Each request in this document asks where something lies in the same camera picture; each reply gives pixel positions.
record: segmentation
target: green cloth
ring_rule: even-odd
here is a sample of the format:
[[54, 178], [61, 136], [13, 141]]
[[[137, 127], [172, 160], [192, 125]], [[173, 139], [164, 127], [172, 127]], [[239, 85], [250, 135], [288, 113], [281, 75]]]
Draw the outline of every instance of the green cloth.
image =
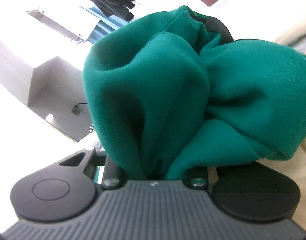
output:
[[182, 6], [98, 41], [83, 70], [95, 130], [130, 179], [288, 160], [306, 136], [306, 56], [261, 40], [220, 45]]

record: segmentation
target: teal clothing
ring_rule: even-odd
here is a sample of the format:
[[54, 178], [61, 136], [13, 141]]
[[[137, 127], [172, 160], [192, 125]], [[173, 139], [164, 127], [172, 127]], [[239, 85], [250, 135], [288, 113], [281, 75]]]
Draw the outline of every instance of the teal clothing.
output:
[[186, 6], [148, 15], [98, 41], [85, 61], [95, 130], [129, 179], [288, 160], [306, 136], [306, 56], [223, 42], [208, 19]]

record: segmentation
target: ribbed gray surface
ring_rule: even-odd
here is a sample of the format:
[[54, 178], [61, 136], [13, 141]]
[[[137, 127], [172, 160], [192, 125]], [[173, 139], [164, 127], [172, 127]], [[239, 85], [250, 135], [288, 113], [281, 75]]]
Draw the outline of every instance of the ribbed gray surface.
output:
[[81, 216], [58, 224], [20, 220], [8, 240], [302, 240], [306, 233], [291, 220], [257, 225], [218, 210], [205, 191], [182, 181], [129, 181], [105, 191]]

